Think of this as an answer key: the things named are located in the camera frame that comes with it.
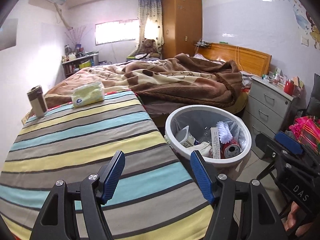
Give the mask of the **right hand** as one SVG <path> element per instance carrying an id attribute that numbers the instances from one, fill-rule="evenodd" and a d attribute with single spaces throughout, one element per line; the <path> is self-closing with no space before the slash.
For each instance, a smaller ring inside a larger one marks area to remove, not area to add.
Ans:
<path id="1" fill-rule="evenodd" d="M 306 215 L 300 206 L 293 202 L 284 222 L 288 239 L 316 239 L 319 237 L 319 213 L 316 216 Z"/>

